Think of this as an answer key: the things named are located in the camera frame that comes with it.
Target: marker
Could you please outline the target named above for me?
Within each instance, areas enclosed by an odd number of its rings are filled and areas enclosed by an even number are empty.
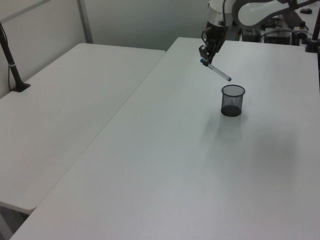
[[[232,79],[231,77],[229,77],[227,74],[225,74],[224,72],[220,71],[218,68],[216,68],[215,66],[212,66],[211,64],[208,65],[208,68],[210,68],[211,70],[213,70],[215,73],[219,74],[221,77],[223,77],[225,80],[227,80],[228,82],[230,82]]]

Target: pen holder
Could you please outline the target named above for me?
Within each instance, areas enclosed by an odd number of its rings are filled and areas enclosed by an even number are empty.
[[[221,113],[227,117],[239,116],[246,90],[239,85],[227,85],[222,88]]]

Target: table surface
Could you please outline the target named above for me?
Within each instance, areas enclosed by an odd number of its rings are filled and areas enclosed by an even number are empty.
[[[232,118],[201,43],[175,41],[12,240],[319,239],[317,55],[226,41]]]
[[[307,6],[301,7],[296,10],[296,13],[300,16],[300,18],[305,21],[305,25],[309,28],[309,33],[313,34],[315,29],[315,24],[319,12],[320,2],[316,1],[314,3],[311,3]],[[301,13],[301,9],[311,9],[311,14],[304,14]]]
[[[79,44],[0,100],[0,205],[30,214],[164,51]]]

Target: black cable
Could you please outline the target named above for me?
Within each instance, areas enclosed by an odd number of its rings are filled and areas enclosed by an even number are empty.
[[[9,90],[11,92],[12,90],[11,90],[11,87],[10,87],[10,67],[9,66],[8,66],[8,86],[9,86]]]
[[[312,33],[308,32],[308,31],[303,31],[303,30],[295,31],[295,33],[297,33],[297,34],[299,34],[299,33],[306,33],[306,34],[310,34],[311,36],[313,36]]]
[[[225,14],[225,4],[226,4],[226,0],[223,0],[223,4],[222,4],[222,15],[223,15],[223,26],[224,26],[224,38],[226,38],[226,14]]]
[[[0,22],[0,29],[1,29],[1,31],[2,31],[2,32],[3,32],[3,34],[4,34],[4,37],[5,37],[5,41],[6,41],[6,43],[8,43],[7,34],[6,34],[5,30],[4,30],[4,27],[2,26],[1,22]]]
[[[281,33],[281,32],[290,32],[293,33],[293,31],[291,30],[275,30],[275,31],[269,31],[263,35],[261,35],[261,37],[263,38],[264,36],[270,35],[270,34],[275,34],[275,33]]]
[[[3,35],[5,37],[6,43],[8,44],[7,34],[6,34],[6,31],[4,30],[4,27],[2,26],[1,22],[0,22],[0,29],[3,32]],[[11,90],[11,87],[10,87],[10,66],[8,66],[8,86],[9,86],[9,90],[11,92],[12,90]]]

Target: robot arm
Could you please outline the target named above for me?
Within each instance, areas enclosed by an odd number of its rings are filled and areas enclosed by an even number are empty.
[[[203,64],[211,64],[225,41],[226,31],[234,22],[241,28],[252,29],[264,21],[315,3],[318,0],[210,0],[206,29],[202,33],[204,45],[199,48]]]

